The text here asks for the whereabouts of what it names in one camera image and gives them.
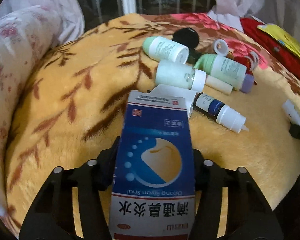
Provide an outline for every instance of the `red square logo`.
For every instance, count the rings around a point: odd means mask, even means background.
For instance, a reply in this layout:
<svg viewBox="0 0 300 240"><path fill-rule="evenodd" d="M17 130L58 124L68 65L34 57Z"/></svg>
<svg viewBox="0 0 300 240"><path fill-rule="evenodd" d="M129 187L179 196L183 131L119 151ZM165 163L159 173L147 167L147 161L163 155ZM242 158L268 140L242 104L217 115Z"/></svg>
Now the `red square logo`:
<svg viewBox="0 0 300 240"><path fill-rule="evenodd" d="M132 115L133 115L133 116L141 116L141 115L142 115L142 110L139 110L139 109L133 109L133 110L132 110Z"/></svg>

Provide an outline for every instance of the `beige cylinder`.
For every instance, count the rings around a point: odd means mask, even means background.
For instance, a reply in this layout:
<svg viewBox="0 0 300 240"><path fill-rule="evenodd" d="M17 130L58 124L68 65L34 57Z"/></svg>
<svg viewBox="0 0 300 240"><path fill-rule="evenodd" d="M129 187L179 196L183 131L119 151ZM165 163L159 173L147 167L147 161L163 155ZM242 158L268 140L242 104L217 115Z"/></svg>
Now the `beige cylinder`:
<svg viewBox="0 0 300 240"><path fill-rule="evenodd" d="M230 95L233 87L221 80L218 80L217 78L214 78L210 75L207 75L206 79L206 86L211 87L215 90L220 91L221 93L224 93L226 95Z"/></svg>

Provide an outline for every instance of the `red oval logo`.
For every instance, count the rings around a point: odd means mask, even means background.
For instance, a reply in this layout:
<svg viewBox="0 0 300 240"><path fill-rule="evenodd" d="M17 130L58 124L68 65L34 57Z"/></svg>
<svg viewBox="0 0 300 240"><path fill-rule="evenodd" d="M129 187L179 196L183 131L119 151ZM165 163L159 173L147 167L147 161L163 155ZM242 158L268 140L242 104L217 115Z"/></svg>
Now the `red oval logo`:
<svg viewBox="0 0 300 240"><path fill-rule="evenodd" d="M131 226L129 226L127 224L118 224L117 227L120 229L124 229L124 230L128 230L131 228Z"/></svg>

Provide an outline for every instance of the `red stripe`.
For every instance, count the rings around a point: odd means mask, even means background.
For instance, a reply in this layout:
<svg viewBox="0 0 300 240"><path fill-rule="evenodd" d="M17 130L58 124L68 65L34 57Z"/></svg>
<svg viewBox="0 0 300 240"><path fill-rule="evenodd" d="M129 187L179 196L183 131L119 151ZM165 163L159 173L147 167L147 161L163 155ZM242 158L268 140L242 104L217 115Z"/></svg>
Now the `red stripe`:
<svg viewBox="0 0 300 240"><path fill-rule="evenodd" d="M194 198L194 196L175 197L175 198L147 198L147 197L134 197L134 196L118 195L118 194L114 194L114 193L112 193L112 196L124 197L124 198L133 198L133 199L149 199L149 200L179 200L179 199Z"/></svg>
<svg viewBox="0 0 300 240"><path fill-rule="evenodd" d="M135 102L128 102L128 105L142 105L142 106L153 106L153 107L163 107L163 108L169 108L169 109L179 109L179 110L186 110L185 108L177 108L177 107L172 107L172 106L154 106L154 105L147 105L147 104L141 104L141 103L135 103Z"/></svg>
<svg viewBox="0 0 300 240"><path fill-rule="evenodd" d="M188 235L179 236L127 236L114 234L114 239L117 240L187 240Z"/></svg>

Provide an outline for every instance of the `yellow cloth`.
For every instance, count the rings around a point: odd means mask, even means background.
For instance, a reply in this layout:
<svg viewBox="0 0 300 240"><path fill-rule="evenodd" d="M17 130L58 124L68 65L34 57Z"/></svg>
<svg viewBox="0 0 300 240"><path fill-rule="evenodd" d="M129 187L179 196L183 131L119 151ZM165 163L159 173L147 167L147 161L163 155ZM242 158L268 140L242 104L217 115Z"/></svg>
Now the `yellow cloth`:
<svg viewBox="0 0 300 240"><path fill-rule="evenodd" d="M259 25L258 29L268 33L272 38L300 58L300 43L285 30L275 24Z"/></svg>
<svg viewBox="0 0 300 240"><path fill-rule="evenodd" d="M245 116L249 132L236 134L199 112L193 112L189 123L194 148L221 167L245 166L271 207L276 207L300 173L300 141L290 136L290 124L281 109L289 98L300 111L300 82L236 30L208 29L172 16L131 14L50 51L27 81L12 122L5 162L7 200L15 210L14 219L23 222L53 168L79 167L111 147L121 133L130 90L154 88L158 62L143 53L144 39L153 35L171 38L183 26L199 32L202 51L209 52L216 38L230 37L257 49L268 62L267 69L254 71L258 85L250 94L233 91L227 96L204 88ZM106 219L110 194L111 189L100 193ZM225 216L223 212L221 228ZM80 236L77 204L74 217Z"/></svg>

